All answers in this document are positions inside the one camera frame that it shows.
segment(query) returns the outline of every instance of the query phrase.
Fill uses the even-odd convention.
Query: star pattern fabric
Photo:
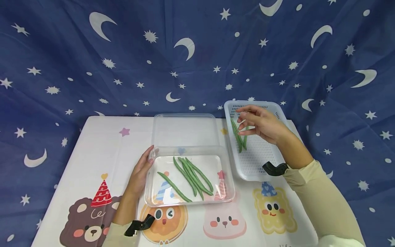
[[[89,116],[224,118],[228,100],[280,105],[313,157],[333,170],[367,246],[395,246],[386,200],[395,191],[384,186],[395,173],[395,6],[378,1],[353,8],[337,0],[282,1],[266,14],[260,4],[273,10],[276,1],[75,0],[45,8],[3,1],[0,166],[13,190],[3,199],[3,215],[12,217],[0,217],[0,229],[15,235],[7,246],[31,245]],[[92,12],[114,23],[93,29]],[[314,100],[304,108],[306,99]],[[120,131],[109,133],[130,137]],[[23,164],[44,149],[51,162]],[[8,229],[8,221],[24,224]]]

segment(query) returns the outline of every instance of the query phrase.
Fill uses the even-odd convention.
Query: cartoon orange character
[[[255,208],[258,211],[258,219],[264,233],[296,232],[297,224],[282,188],[274,189],[269,182],[263,182],[262,190],[255,189],[253,196],[255,198]]]
[[[156,204],[163,204],[163,200],[176,200],[173,188],[164,181],[156,196]],[[186,228],[188,211],[185,206],[149,207],[144,205],[140,220],[143,221],[150,214],[155,217],[152,226],[143,231],[143,235],[151,242],[166,245],[175,241]]]

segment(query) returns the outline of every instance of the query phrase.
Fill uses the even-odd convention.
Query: white plastic basket
[[[243,149],[243,151],[239,153],[236,138],[232,131],[231,118],[239,125],[237,119],[240,114],[236,112],[236,109],[249,104],[263,107],[272,112],[286,126],[288,126],[287,119],[281,107],[274,102],[229,100],[224,104],[226,124],[228,126],[230,144],[238,175],[246,181],[270,181],[270,176],[263,170],[262,166],[268,161],[274,166],[278,166],[284,162],[277,146],[268,143],[260,136],[252,135],[247,138],[247,150]]]

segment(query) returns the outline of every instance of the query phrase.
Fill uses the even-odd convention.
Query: blue party hat
[[[277,192],[270,182],[262,182],[262,195],[263,196],[276,196]]]

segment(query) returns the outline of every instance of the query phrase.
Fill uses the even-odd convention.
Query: black wrist strap
[[[137,234],[137,231],[146,230],[154,223],[155,217],[148,214],[144,221],[132,221],[132,224],[125,232],[125,236],[132,237]]]
[[[284,175],[285,171],[288,169],[288,165],[286,163],[281,163],[276,167],[268,161],[262,166],[262,168],[270,176],[278,177]]]

